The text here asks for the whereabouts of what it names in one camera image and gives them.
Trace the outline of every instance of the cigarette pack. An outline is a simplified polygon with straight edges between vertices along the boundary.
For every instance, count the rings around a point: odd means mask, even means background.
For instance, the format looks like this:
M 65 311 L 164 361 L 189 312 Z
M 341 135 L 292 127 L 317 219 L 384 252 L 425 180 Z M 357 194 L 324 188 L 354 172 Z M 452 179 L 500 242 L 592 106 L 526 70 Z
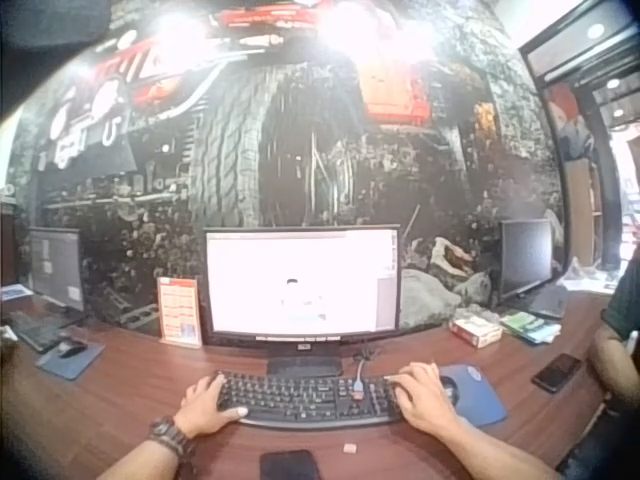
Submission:
M 451 320 L 449 329 L 476 348 L 486 347 L 502 337 L 502 327 L 473 316 Z

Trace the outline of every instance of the person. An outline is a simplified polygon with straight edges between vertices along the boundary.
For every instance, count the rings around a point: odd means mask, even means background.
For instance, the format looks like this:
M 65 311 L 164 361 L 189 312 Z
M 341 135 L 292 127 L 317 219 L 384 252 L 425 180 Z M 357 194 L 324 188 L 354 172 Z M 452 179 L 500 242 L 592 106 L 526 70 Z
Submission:
M 218 397 L 224 385 L 224 376 L 200 379 L 187 388 L 173 423 L 184 436 L 193 440 L 201 435 L 216 433 L 225 425 L 243 416 L 244 407 L 219 412 Z M 173 448 L 156 440 L 145 440 L 105 471 L 99 480 L 173 480 L 180 458 Z
M 459 417 L 440 382 L 435 364 L 411 363 L 388 380 L 395 384 L 398 406 L 409 425 L 444 443 L 473 478 L 560 478 L 539 459 L 478 430 Z M 187 389 L 181 408 L 173 417 L 185 436 L 194 438 L 215 433 L 247 414 L 245 408 L 217 411 L 218 395 L 224 381 L 222 375 L 213 382 L 205 377 Z M 178 466 L 179 458 L 173 449 L 146 440 L 104 472 L 99 480 L 170 480 Z
M 637 441 L 633 429 L 637 423 L 635 411 L 640 407 L 640 374 L 634 357 L 638 359 L 639 350 L 634 355 L 627 342 L 634 330 L 640 330 L 640 245 L 636 245 L 601 317 L 603 323 L 593 338 L 589 360 L 611 399 L 562 462 L 560 470 L 569 480 L 592 478 L 594 471 L 618 468 L 607 458 L 620 447 L 624 449 L 627 439 Z
M 640 407 L 640 374 L 626 348 L 631 333 L 640 330 L 640 244 L 636 245 L 602 320 L 589 358 L 606 389 L 623 408 Z

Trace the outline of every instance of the brown desk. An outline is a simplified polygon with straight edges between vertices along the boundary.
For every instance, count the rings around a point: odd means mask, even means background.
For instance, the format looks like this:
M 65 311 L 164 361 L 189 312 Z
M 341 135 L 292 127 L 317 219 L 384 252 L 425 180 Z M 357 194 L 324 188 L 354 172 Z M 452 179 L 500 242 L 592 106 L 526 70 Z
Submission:
M 562 334 L 549 346 L 532 348 L 506 336 L 477 351 L 437 329 L 381 342 L 382 352 L 366 373 L 394 372 L 410 360 L 477 365 L 509 412 L 488 432 L 555 466 L 579 439 L 603 394 L 586 368 L 555 396 L 533 386 L 530 378 L 558 353 L 585 358 L 606 302 L 605 297 L 574 296 Z M 3 420 L 40 461 L 64 470 L 63 478 L 95 478 L 144 438 L 151 420 L 173 413 L 187 386 L 214 369 L 266 371 L 259 352 L 190 350 L 106 326 L 92 335 L 107 347 L 74 383 L 36 369 L 36 355 L 25 345 L 4 372 Z M 344 354 L 345 373 L 352 374 L 346 347 Z M 357 444 L 357 454 L 343 454 L 344 443 Z M 440 443 L 404 423 L 320 433 L 233 425 L 202 440 L 196 466 L 202 478 L 255 480 L 260 454 L 300 448 L 313 452 L 327 480 L 468 478 Z

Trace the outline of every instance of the computer mouse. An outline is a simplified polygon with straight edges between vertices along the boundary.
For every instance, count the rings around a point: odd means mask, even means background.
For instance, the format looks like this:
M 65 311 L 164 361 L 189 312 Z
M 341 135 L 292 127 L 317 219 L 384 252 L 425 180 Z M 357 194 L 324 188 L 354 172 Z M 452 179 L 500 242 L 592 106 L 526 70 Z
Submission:
M 447 392 L 447 396 L 449 397 L 451 404 L 455 407 L 458 404 L 458 400 L 460 400 L 458 384 L 451 377 L 446 376 L 440 377 L 440 382 L 442 382 L 444 391 Z
M 58 345 L 58 357 L 71 358 L 75 357 L 81 352 L 87 349 L 87 344 L 80 340 L 74 340 L 73 338 L 67 338 L 60 342 Z

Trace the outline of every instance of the finger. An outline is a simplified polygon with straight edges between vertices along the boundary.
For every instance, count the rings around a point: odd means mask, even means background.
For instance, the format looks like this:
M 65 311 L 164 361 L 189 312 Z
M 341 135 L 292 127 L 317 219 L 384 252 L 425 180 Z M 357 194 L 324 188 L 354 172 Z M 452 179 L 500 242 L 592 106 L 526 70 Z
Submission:
M 236 420 L 246 417 L 249 410 L 246 407 L 230 408 L 220 413 L 220 416 L 224 418 L 225 423 L 235 422 Z
M 189 388 L 187 388 L 187 391 L 184 392 L 184 397 L 185 399 L 190 399 L 191 397 L 193 397 L 193 394 L 196 393 L 196 386 L 195 385 L 191 385 Z
M 220 395 L 220 390 L 222 390 L 222 386 L 224 385 L 225 381 L 226 379 L 224 378 L 224 375 L 219 373 L 215 380 L 211 382 L 211 385 L 209 385 L 208 392 L 214 397 L 218 398 L 218 395 Z
M 410 363 L 409 366 L 404 367 L 402 370 L 406 370 L 403 373 L 411 373 L 411 375 L 413 375 L 413 377 L 422 385 L 429 385 L 432 382 L 431 376 L 427 373 L 423 364 Z
M 387 377 L 387 380 L 400 385 L 407 391 L 409 395 L 411 395 L 411 398 L 415 398 L 415 396 L 420 391 L 420 384 L 418 383 L 418 381 L 411 375 L 407 375 L 406 373 L 391 375 L 390 377 Z
M 441 385 L 440 381 L 440 371 L 435 363 L 421 363 L 421 362 L 411 362 L 410 365 L 415 365 L 419 367 L 425 374 L 431 379 L 432 382 L 435 382 L 436 385 Z
M 200 380 L 198 380 L 198 383 L 196 384 L 196 391 L 194 393 L 199 394 L 204 392 L 210 383 L 211 377 L 202 377 Z
M 396 402 L 398 402 L 400 410 L 402 410 L 403 414 L 408 415 L 413 411 L 413 404 L 411 403 L 411 400 L 409 400 L 407 392 L 400 387 L 396 387 L 394 391 L 396 394 Z

